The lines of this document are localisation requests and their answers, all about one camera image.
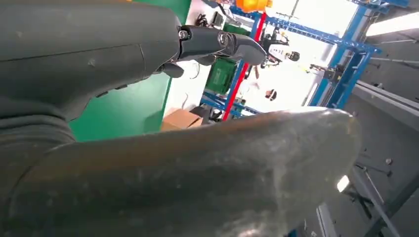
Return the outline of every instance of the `green storage bin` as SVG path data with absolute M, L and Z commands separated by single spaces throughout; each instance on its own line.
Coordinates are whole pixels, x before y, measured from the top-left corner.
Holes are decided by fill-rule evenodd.
M 236 34 L 240 34 L 240 35 L 245 35 L 245 36 L 250 36 L 249 31 L 247 31 L 243 28 L 237 27 L 237 26 L 229 25 L 229 24 L 224 25 L 223 31 L 236 33 Z
M 236 62 L 228 59 L 217 59 L 217 62 L 211 67 L 205 88 L 216 93 L 225 94 L 233 80 L 236 64 Z

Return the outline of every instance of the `bolt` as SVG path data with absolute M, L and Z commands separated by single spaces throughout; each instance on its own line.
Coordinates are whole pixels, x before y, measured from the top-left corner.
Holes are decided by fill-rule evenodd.
M 218 35 L 218 42 L 220 43 L 220 45 L 226 46 L 227 45 L 227 41 L 228 41 L 228 39 L 227 39 L 227 35 L 226 34 L 220 33 Z
M 90 59 L 87 64 L 91 67 L 95 67 L 96 61 L 94 59 Z
M 189 38 L 189 33 L 187 31 L 179 31 L 179 38 L 185 40 Z
M 393 164 L 393 159 L 390 159 L 390 158 L 385 159 L 385 163 L 386 163 L 387 165 L 391 165 L 391 164 Z

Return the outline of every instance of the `gray cylindrical object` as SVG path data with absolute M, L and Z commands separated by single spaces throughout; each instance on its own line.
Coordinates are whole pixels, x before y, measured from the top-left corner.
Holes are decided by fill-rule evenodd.
M 10 195 L 8 236 L 280 236 L 338 194 L 351 115 L 305 107 L 50 150 Z
M 398 63 L 419 63 L 419 61 L 391 59 L 391 58 L 373 58 L 372 57 L 371 59 L 372 60 L 380 60 L 380 61 L 398 62 Z
M 375 43 L 374 45 L 386 44 L 386 43 L 405 43 L 405 42 L 417 43 L 418 41 L 415 39 L 403 39 L 403 40 L 394 40 L 394 41 L 384 41 L 380 43 Z
M 355 175 L 355 178 L 358 180 L 358 182 L 361 184 L 364 191 L 367 193 L 367 196 L 373 202 L 374 208 L 377 210 L 379 215 L 382 217 L 382 219 L 386 223 L 388 229 L 391 231 L 391 233 L 394 235 L 394 237 L 400 237 L 401 235 L 399 234 L 399 231 L 394 226 L 393 222 L 391 222 L 390 218 L 388 218 L 387 214 L 385 213 L 385 211 L 382 208 L 382 205 L 377 201 L 377 199 L 375 198 L 373 193 L 370 191 L 370 189 L 368 189 L 367 184 L 362 179 L 359 172 L 356 170 L 356 168 L 352 168 L 352 170 L 353 170 L 353 173 Z

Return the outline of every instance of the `ceiling light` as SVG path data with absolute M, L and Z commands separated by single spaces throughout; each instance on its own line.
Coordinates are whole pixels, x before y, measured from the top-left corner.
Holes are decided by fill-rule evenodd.
M 339 190 L 340 193 L 343 192 L 343 190 L 346 189 L 349 185 L 349 178 L 348 176 L 344 175 L 339 182 L 337 183 L 337 190 Z
M 370 25 L 367 36 L 376 36 L 391 32 L 404 31 L 419 28 L 419 12 L 411 13 L 404 16 L 391 18 Z

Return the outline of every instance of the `fluorescent light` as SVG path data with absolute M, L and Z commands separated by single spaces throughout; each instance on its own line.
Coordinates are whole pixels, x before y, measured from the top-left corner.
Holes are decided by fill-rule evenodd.
M 349 185 L 349 178 L 348 176 L 344 175 L 339 180 L 339 183 L 337 183 L 337 190 L 339 190 L 339 192 L 342 193 L 343 190 L 345 190 L 348 185 Z
M 367 31 L 367 36 L 376 36 L 391 32 L 419 28 L 419 12 L 395 17 L 389 20 L 374 23 Z
M 259 236 L 260 231 L 257 229 L 250 229 L 243 231 L 239 234 L 239 237 L 252 237 L 252 236 Z

